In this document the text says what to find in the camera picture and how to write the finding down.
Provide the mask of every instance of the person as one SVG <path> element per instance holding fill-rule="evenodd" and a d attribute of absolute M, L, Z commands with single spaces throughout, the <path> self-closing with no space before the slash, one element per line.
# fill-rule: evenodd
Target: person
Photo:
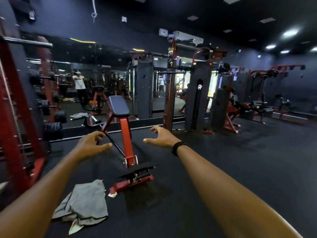
<path fill-rule="evenodd" d="M 73 80 L 75 81 L 75 89 L 77 90 L 79 101 L 83 105 L 88 104 L 88 95 L 86 92 L 86 86 L 84 83 L 84 76 L 81 75 L 81 72 L 77 69 L 74 71 Z"/>
<path fill-rule="evenodd" d="M 219 168 L 205 160 L 168 130 L 155 126 L 156 139 L 143 141 L 173 149 L 200 197 L 216 218 L 225 234 L 233 237 L 302 238 L 278 213 L 259 197 L 239 184 Z M 0 213 L 0 234 L 3 238 L 44 237 L 52 215 L 74 167 L 84 159 L 97 155 L 112 144 L 96 145 L 105 134 L 95 131 L 81 138 L 37 184 Z"/>
<path fill-rule="evenodd" d="M 164 78 L 160 76 L 158 79 L 159 91 L 164 92 Z"/>

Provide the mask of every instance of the air conditioner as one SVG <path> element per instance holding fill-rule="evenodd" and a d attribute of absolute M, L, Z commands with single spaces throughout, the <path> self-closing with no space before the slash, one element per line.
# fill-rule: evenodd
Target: air conditioner
<path fill-rule="evenodd" d="M 194 39 L 195 44 L 200 44 L 204 42 L 204 39 L 201 37 L 195 37 L 193 35 L 189 35 L 187 33 L 183 33 L 180 31 L 174 31 L 173 32 L 174 38 L 177 40 L 188 40 L 188 39 Z"/>

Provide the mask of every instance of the gray towel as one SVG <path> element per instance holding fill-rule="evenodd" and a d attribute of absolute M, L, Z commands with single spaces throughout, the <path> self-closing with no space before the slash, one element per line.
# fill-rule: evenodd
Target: gray towel
<path fill-rule="evenodd" d="M 52 219 L 74 221 L 79 225 L 94 225 L 108 217 L 105 186 L 101 180 L 77 184 L 55 210 Z"/>

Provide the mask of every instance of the yellow light strip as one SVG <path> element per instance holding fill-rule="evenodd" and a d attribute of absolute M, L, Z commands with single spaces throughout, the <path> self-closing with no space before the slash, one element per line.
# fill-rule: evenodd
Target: yellow light strip
<path fill-rule="evenodd" d="M 94 42 L 94 41 L 80 41 L 80 40 L 77 40 L 77 39 L 74 39 L 74 38 L 71 38 L 71 40 L 77 41 L 77 42 L 81 42 L 81 43 L 93 43 L 93 44 L 96 44 L 96 42 Z"/>
<path fill-rule="evenodd" d="M 136 48 L 133 48 L 134 51 L 137 51 L 137 52 L 145 52 L 145 50 L 143 49 L 136 49 Z"/>

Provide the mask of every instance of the strap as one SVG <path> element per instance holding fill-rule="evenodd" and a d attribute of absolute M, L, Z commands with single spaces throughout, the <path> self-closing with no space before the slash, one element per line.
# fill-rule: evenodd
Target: strap
<path fill-rule="evenodd" d="M 173 150 L 172 150 L 172 154 L 178 157 L 178 155 L 177 155 L 177 149 L 178 149 L 179 146 L 182 146 L 182 145 L 188 146 L 188 145 L 185 144 L 183 141 L 180 141 L 180 142 L 177 142 L 176 144 L 174 144 Z"/>

